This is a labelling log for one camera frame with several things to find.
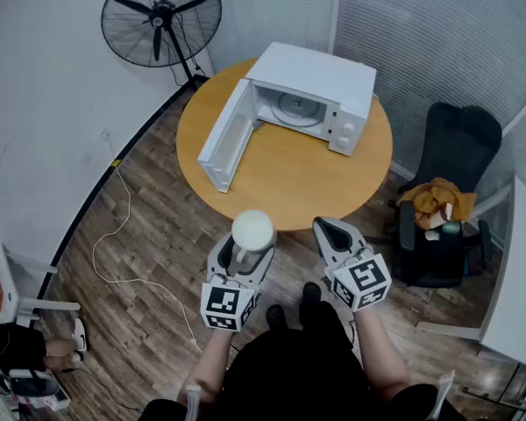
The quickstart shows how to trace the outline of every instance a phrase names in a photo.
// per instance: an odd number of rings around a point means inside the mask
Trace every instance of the chair backrest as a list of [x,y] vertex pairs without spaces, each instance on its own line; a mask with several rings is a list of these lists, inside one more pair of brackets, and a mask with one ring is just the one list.
[[436,177],[453,182],[462,192],[473,192],[501,140],[501,125],[484,109],[434,103],[427,116],[421,164],[400,193]]

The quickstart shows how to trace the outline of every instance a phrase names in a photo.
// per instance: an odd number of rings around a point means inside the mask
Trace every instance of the round wooden table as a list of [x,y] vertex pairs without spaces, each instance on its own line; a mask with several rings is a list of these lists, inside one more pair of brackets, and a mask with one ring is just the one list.
[[189,101],[177,130],[177,157],[189,185],[228,218],[261,209],[279,231],[307,229],[314,217],[342,218],[379,188],[392,159],[392,132],[376,98],[351,157],[324,140],[264,123],[253,132],[228,193],[218,192],[197,157],[226,101],[255,59],[208,80]]

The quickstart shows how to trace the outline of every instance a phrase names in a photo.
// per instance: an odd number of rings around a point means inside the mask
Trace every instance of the sneaker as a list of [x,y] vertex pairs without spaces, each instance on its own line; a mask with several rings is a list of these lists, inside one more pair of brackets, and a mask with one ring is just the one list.
[[322,290],[313,282],[306,282],[302,290],[303,303],[319,303],[322,300]]
[[284,315],[284,310],[279,304],[272,305],[267,309],[265,319],[267,320],[267,324],[271,331],[276,329],[288,329],[287,318]]
[[72,334],[72,338],[76,341],[78,344],[78,351],[83,353],[84,351],[88,351],[88,341],[86,340],[86,330],[84,329],[83,322],[77,318],[74,321],[74,333]]
[[78,351],[74,351],[72,353],[72,361],[83,361],[84,360],[84,354],[79,353]]

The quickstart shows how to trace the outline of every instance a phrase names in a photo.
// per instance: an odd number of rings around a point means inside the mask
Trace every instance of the person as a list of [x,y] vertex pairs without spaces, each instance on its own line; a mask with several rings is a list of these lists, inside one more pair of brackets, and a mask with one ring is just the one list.
[[[304,285],[302,330],[284,310],[267,310],[269,331],[247,344],[226,371],[234,332],[215,330],[183,383],[177,402],[151,401],[139,421],[183,420],[189,384],[201,387],[199,419],[424,421],[437,399],[432,385],[411,385],[407,366],[374,308],[354,313],[362,366],[333,307],[313,282]],[[465,420],[444,401],[440,421]]]
[[71,339],[45,341],[39,331],[15,323],[0,325],[0,369],[8,375],[11,369],[60,372],[83,359],[88,341],[83,322],[75,320]]

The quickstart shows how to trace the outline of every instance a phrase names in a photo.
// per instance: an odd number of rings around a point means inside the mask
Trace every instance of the black shoe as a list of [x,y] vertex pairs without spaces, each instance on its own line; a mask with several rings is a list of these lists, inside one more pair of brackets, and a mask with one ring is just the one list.
[[313,282],[306,282],[302,290],[303,303],[319,303],[322,300],[322,290]]
[[287,318],[284,315],[284,310],[279,304],[272,305],[265,313],[265,319],[271,331],[277,329],[288,329]]

